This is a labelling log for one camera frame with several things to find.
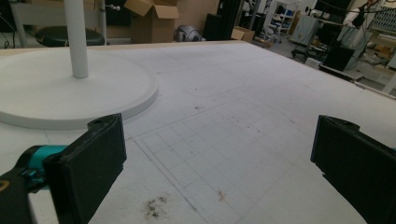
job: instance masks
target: white circular base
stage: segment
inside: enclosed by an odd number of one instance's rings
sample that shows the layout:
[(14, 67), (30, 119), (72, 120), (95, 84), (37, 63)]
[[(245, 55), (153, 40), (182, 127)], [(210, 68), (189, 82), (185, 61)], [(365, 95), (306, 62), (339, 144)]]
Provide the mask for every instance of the white circular base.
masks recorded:
[(85, 129), (93, 119), (128, 119), (157, 97), (158, 80), (134, 62), (88, 50), (89, 77), (74, 78), (69, 49), (10, 56), (0, 64), (0, 121), (34, 129)]

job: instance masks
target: white table surface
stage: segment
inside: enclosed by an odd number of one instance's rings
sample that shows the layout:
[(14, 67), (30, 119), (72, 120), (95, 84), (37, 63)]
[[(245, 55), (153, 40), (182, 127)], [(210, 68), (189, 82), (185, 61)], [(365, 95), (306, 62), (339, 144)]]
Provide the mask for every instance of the white table surface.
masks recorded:
[[(244, 42), (106, 50), (156, 73), (160, 88), (124, 121), (128, 160), (90, 223), (365, 223), (309, 160), (318, 115), (395, 147), (394, 101)], [(0, 173), (28, 147), (85, 131), (0, 123)], [(56, 223), (48, 191), (31, 199), (38, 223)], [(147, 217), (155, 199), (159, 216)]]

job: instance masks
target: cable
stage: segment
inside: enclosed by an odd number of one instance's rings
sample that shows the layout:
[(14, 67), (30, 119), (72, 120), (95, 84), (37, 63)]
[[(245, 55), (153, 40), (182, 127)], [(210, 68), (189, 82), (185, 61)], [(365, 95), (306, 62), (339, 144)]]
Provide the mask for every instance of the cable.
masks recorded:
[[(328, 7), (332, 7), (332, 8), (338, 9), (338, 10), (342, 10), (342, 11), (345, 11), (345, 12), (355, 12), (355, 11), (352, 11), (352, 10), (348, 10), (348, 9), (344, 9), (344, 8), (340, 8), (340, 7), (335, 7), (333, 5), (330, 5), (329, 3), (324, 2), (324, 0), (318, 0), (318, 1), (323, 3), (324, 5), (326, 5)], [(386, 11), (393, 11), (393, 10), (396, 10), (396, 7), (389, 8), (389, 9), (384, 9), (384, 10), (378, 10), (378, 11), (367, 11), (366, 13), (377, 13), (377, 12), (386, 12)]]
[[(9, 24), (9, 22), (8, 22), (6, 19), (4, 19), (4, 17), (2, 17), (1, 15), (0, 15), (0, 19), (1, 19), (2, 21), (4, 21), (4, 22), (12, 29), (12, 44), (13, 44), (12, 48), (15, 49), (15, 29), (14, 29), (14, 27), (13, 27), (11, 24)], [(6, 38), (6, 42), (4, 43), (4, 48), (7, 49), (8, 47), (9, 47), (9, 41), (8, 41), (8, 39)]]

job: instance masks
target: black monitor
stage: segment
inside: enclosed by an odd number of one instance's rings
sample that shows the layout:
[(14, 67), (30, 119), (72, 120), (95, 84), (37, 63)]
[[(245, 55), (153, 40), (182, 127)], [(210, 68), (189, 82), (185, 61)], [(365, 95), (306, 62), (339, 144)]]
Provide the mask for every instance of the black monitor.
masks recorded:
[(396, 223), (394, 149), (354, 123), (319, 116), (311, 161), (368, 224)]
[(318, 0), (315, 9), (323, 13), (329, 13), (331, 17), (338, 17), (343, 21), (349, 6), (350, 0)]

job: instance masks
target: white pole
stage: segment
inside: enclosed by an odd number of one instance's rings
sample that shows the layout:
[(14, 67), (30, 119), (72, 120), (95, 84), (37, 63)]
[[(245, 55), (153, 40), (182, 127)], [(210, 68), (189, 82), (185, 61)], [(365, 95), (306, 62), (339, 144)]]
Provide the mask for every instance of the white pole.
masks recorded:
[(81, 0), (64, 1), (73, 77), (88, 77), (84, 6)]

